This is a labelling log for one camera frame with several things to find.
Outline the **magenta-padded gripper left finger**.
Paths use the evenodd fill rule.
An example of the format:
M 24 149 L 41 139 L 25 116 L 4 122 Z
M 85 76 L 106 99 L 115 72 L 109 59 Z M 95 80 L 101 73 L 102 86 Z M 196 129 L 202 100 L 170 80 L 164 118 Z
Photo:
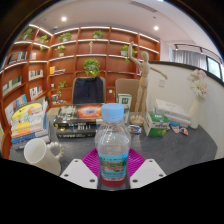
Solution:
M 82 159 L 73 159 L 60 175 L 78 186 L 96 189 L 100 174 L 100 164 L 96 149 L 88 152 Z

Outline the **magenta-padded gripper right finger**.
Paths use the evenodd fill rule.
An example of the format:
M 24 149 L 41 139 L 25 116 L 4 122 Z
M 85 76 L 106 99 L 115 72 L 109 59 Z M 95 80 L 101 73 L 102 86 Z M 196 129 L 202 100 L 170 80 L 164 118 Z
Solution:
M 128 178 L 131 189 L 141 188 L 165 176 L 154 159 L 145 159 L 134 149 L 129 151 Z

